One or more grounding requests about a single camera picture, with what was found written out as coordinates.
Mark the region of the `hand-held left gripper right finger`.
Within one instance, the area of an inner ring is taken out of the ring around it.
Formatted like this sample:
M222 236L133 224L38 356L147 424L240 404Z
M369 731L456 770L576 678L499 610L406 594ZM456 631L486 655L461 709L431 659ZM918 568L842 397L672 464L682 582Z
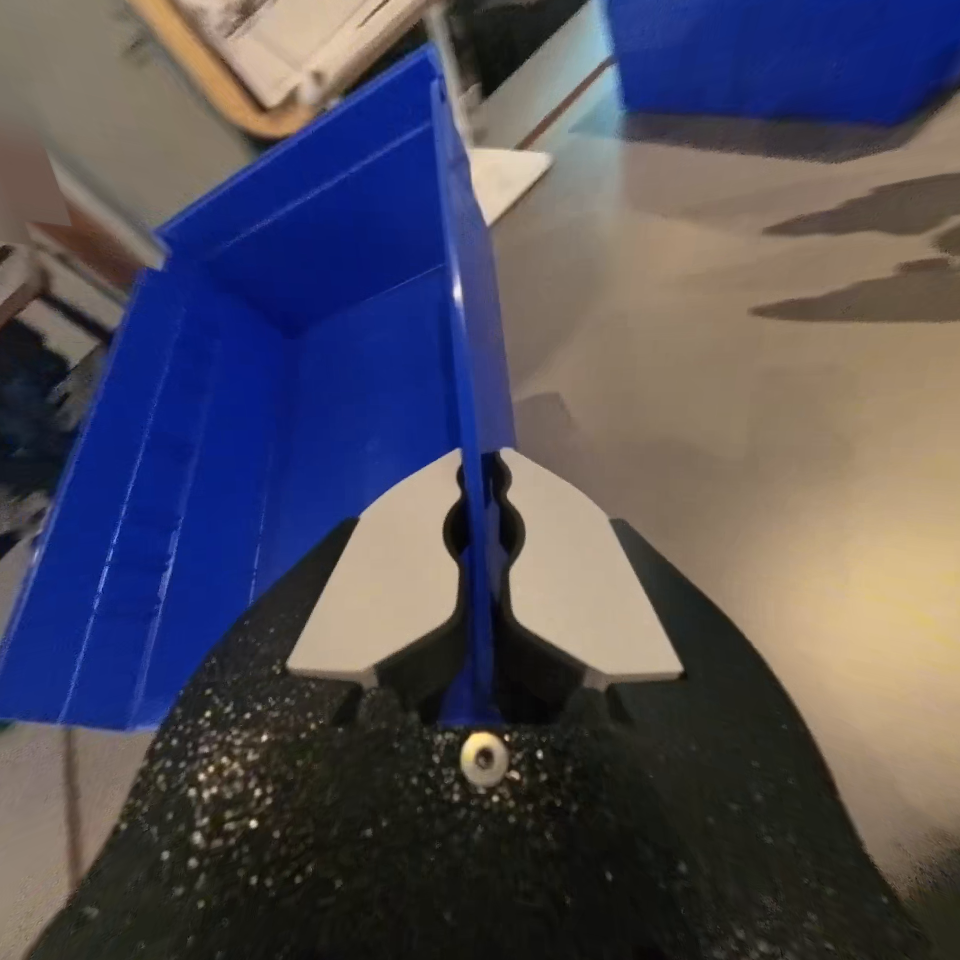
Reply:
M507 568L507 614L521 652L545 666L519 674L547 685L675 681L684 666L613 523L577 486L512 448L499 460L506 474L504 510L518 521Z

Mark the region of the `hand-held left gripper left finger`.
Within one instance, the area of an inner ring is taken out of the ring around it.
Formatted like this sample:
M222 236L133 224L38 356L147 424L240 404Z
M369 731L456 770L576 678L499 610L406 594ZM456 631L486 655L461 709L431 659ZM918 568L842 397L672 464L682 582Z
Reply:
M461 598L447 537L461 466L442 455L363 510L288 656L291 674L363 689L450 682L463 661L441 638Z

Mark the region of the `blue plastic bin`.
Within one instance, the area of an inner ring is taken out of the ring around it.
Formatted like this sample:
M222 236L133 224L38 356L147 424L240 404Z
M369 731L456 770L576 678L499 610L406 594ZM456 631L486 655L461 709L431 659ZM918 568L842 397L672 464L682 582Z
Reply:
M897 126L958 83L957 1L610 1L634 114Z
M156 727L342 522L512 447L491 236L426 44L164 223L2 638L2 720Z

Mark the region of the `light wooden chair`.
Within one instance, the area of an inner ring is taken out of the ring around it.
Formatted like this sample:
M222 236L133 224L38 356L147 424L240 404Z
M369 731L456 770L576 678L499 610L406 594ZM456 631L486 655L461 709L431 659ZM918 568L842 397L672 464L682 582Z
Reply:
M373 75L441 2L130 1L210 105L264 141L288 138Z

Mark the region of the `white flat base plate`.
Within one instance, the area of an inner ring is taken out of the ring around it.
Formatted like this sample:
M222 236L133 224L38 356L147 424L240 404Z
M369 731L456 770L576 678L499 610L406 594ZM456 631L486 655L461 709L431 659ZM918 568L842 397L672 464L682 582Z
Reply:
M512 210L550 171L548 152L468 147L473 194L487 227Z

